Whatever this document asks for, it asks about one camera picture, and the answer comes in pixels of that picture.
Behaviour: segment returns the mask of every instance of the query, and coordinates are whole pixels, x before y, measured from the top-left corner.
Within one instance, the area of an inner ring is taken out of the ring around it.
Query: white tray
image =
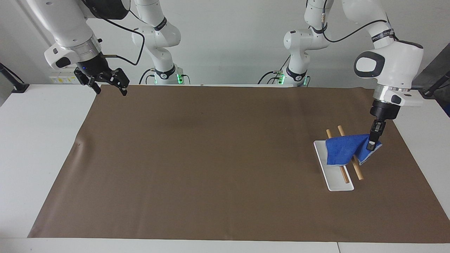
[[[354,190],[353,183],[348,175],[347,167],[344,166],[345,173],[347,174],[349,183],[346,184],[344,177],[342,176],[339,166],[327,165],[327,147],[324,140],[316,140],[314,142],[315,151],[319,158],[320,166],[322,167],[322,173],[324,174],[325,182],[327,183],[328,190],[330,191],[350,191]]]

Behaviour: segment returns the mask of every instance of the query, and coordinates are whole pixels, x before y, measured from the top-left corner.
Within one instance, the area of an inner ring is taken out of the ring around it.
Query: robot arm
[[[155,64],[155,81],[158,84],[179,84],[183,70],[173,63],[165,47],[176,46],[181,41],[178,28],[170,24],[161,10],[159,0],[135,0],[140,18],[147,26],[137,28],[145,36],[145,51]],[[142,38],[132,34],[133,42],[140,46]]]
[[[122,69],[111,70],[101,52],[100,41],[86,24],[88,17],[101,15],[108,19],[122,19],[128,14],[127,0],[85,0],[98,10],[91,13],[80,0],[27,0],[31,9],[56,43],[44,53],[48,64],[61,69],[76,64],[75,75],[83,85],[99,94],[97,81],[113,85],[126,95],[129,80]]]
[[[307,50],[326,48],[330,43],[324,38],[322,21],[331,10],[334,0],[329,0],[323,9],[325,0],[309,0],[306,3],[305,21],[310,25],[308,29],[293,30],[284,36],[284,47],[291,53],[289,64],[283,68],[284,83],[299,86],[306,76],[310,57]]]
[[[345,0],[345,15],[356,23],[388,20],[379,0]],[[355,61],[354,71],[363,79],[376,79],[370,114],[377,117],[370,130],[368,150],[374,150],[386,125],[385,120],[395,119],[400,106],[420,106],[422,98],[410,92],[411,82],[419,71],[423,47],[408,41],[396,41],[389,22],[367,26],[372,37],[373,50],[361,53]]]

